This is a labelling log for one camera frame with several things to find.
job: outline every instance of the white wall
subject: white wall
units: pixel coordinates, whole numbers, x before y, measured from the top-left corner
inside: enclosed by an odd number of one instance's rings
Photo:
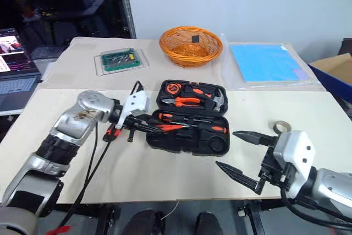
[[[307,61],[336,55],[352,36],[352,0],[130,0],[139,39],[175,26],[225,33],[229,41],[290,42]]]

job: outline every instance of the laptop screen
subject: laptop screen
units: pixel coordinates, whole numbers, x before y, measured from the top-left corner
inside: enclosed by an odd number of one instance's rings
[[[39,73],[14,29],[0,30],[0,77]]]

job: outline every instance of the white tabletop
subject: white tabletop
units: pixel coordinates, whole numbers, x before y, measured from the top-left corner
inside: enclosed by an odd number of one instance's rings
[[[246,42],[231,42],[230,44],[244,43]],[[317,81],[311,69],[295,52],[292,45],[289,43],[284,45],[295,58],[298,65]],[[100,55],[101,52],[128,47],[142,49],[150,66],[142,69],[97,76],[94,56]],[[72,40],[68,49],[64,51],[55,62],[49,77],[40,87],[57,89],[126,90],[129,89],[136,80],[140,80],[146,89],[158,90],[161,82],[167,79],[188,80],[225,86],[221,67],[220,58],[216,58],[202,67],[179,67],[171,62],[162,52],[158,40],[76,37]],[[240,75],[239,69],[234,68],[233,74]],[[324,87],[319,82],[317,84],[285,87],[246,88],[245,90],[325,91]]]
[[[82,90],[40,89],[0,144],[0,197],[31,152],[36,151],[63,111],[75,104]],[[129,91],[104,92],[124,99]],[[151,94],[150,113],[157,106],[157,91]],[[338,172],[352,172],[352,122],[327,92],[230,91],[225,118],[230,132],[253,130],[274,135],[270,124],[284,120],[295,130],[304,130],[316,148],[314,165]],[[100,124],[97,155],[108,124]],[[64,188],[59,203],[72,203],[83,186],[94,133],[80,148],[71,168],[62,178]],[[108,150],[89,185],[83,203],[153,201],[182,199],[252,199],[251,190],[231,180],[216,165],[221,161],[256,178],[266,152],[264,146],[246,143],[230,136],[230,150],[222,157],[169,153],[150,148],[145,134],[136,132],[127,143],[125,131]],[[266,184],[262,198],[276,198],[279,189]]]

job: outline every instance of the blue paper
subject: blue paper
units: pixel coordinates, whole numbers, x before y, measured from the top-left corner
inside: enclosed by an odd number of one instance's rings
[[[294,81],[307,75],[282,45],[231,45],[246,82]]]

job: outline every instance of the pliers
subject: pliers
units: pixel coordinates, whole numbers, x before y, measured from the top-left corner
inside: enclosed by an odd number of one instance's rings
[[[166,104],[174,104],[175,107],[200,107],[200,105],[184,104],[185,102],[200,103],[200,99],[195,97],[176,97],[175,99],[163,99],[161,102]]]

